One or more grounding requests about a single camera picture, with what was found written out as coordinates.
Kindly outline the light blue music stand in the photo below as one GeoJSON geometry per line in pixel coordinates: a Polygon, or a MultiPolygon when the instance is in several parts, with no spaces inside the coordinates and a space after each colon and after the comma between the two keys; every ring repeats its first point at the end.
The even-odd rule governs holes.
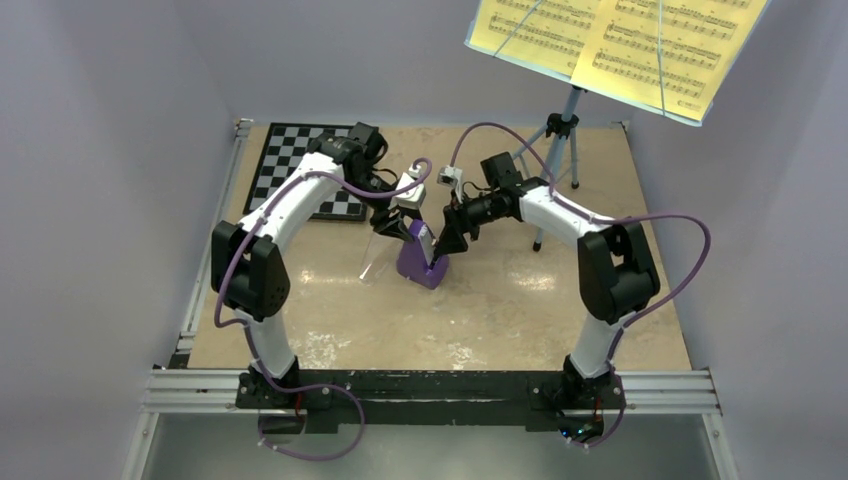
{"type": "MultiPolygon", "coordinates": [[[[528,69],[513,61],[505,59],[502,60],[528,69]]],[[[546,167],[551,169],[558,177],[570,175],[572,188],[578,188],[579,180],[577,168],[578,157],[576,139],[576,127],[578,125],[578,118],[576,115],[576,107],[579,102],[579,99],[584,93],[594,92],[573,84],[571,81],[571,76],[566,77],[562,75],[556,75],[546,70],[528,70],[532,70],[543,75],[549,76],[551,78],[567,82],[571,86],[571,91],[564,108],[559,112],[554,112],[550,114],[547,122],[534,133],[532,138],[534,140],[538,140],[541,137],[546,136],[552,139],[549,153],[545,161],[546,167]]]]}

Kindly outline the clear plastic metronome cover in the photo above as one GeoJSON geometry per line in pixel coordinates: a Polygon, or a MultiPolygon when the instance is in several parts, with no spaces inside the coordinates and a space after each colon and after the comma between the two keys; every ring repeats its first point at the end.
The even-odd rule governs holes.
{"type": "Polygon", "coordinates": [[[359,280],[366,285],[375,284],[395,266],[401,244],[398,239],[372,234],[362,257],[359,280]]]}

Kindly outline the purple metronome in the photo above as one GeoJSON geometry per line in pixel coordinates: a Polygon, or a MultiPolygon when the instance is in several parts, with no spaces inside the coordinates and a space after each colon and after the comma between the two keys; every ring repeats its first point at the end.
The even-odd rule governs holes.
{"type": "Polygon", "coordinates": [[[409,230],[413,241],[402,245],[396,260],[396,271],[407,280],[435,290],[447,274],[450,258],[435,257],[434,237],[423,220],[413,220],[409,230]]]}

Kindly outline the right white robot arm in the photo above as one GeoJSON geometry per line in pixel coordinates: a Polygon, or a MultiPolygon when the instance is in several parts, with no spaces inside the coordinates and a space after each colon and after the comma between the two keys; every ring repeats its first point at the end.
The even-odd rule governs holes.
{"type": "Polygon", "coordinates": [[[644,311],[661,282],[643,227],[620,222],[574,203],[539,177],[522,176],[507,153],[482,161],[487,182],[475,197],[458,191],[442,209],[444,226],[435,259],[464,253],[483,225],[512,218],[533,225],[577,254],[578,290],[587,312],[576,346],[563,366],[561,392],[584,407],[601,391],[598,378],[611,375],[617,340],[626,321],[644,311]]]}

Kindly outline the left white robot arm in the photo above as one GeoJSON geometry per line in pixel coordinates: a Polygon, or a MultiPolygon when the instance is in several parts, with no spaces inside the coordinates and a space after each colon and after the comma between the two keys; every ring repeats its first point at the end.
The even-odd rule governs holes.
{"type": "Polygon", "coordinates": [[[377,234],[405,242],[413,238],[401,203],[425,190],[433,166],[418,158],[387,183],[377,172],[387,147],[379,129],[364,123],[345,134],[322,132],[269,198],[237,222],[220,221],[211,233],[213,323],[242,329],[250,367],[263,378],[259,395],[272,408],[289,407],[306,389],[293,374],[297,357],[282,319],[291,290],[284,255],[301,228],[323,202],[345,191],[372,210],[377,234]]]}

